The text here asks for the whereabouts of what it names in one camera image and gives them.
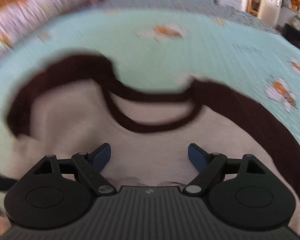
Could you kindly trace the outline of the teal bee-pattern bedspread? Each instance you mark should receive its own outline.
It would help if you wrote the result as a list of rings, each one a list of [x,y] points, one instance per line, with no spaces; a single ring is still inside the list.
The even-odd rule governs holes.
[[[181,89],[189,76],[229,85],[278,118],[300,144],[300,49],[231,8],[125,0],[54,18],[0,61],[0,153],[12,137],[5,113],[17,88],[71,51],[110,57],[139,89]]]

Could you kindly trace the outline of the floral rolled quilt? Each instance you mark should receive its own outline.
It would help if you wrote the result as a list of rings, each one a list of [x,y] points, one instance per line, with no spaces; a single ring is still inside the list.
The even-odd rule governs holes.
[[[51,19],[93,0],[17,0],[0,8],[0,58]]]

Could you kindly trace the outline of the white room door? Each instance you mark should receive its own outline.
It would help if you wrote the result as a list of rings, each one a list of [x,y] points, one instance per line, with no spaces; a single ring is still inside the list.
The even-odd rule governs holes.
[[[265,24],[275,27],[279,18],[282,0],[261,0],[258,18]]]

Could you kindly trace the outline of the grey and maroon sweatshirt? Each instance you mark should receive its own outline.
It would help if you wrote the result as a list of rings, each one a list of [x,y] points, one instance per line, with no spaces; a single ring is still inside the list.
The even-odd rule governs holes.
[[[300,145],[259,102],[212,81],[181,93],[142,93],[122,84],[104,56],[50,62],[14,88],[5,122],[13,144],[2,165],[19,179],[47,154],[59,158],[111,145],[103,175],[115,186],[185,186],[196,175],[194,142],[230,158],[253,154],[294,193],[290,226],[300,234]]]

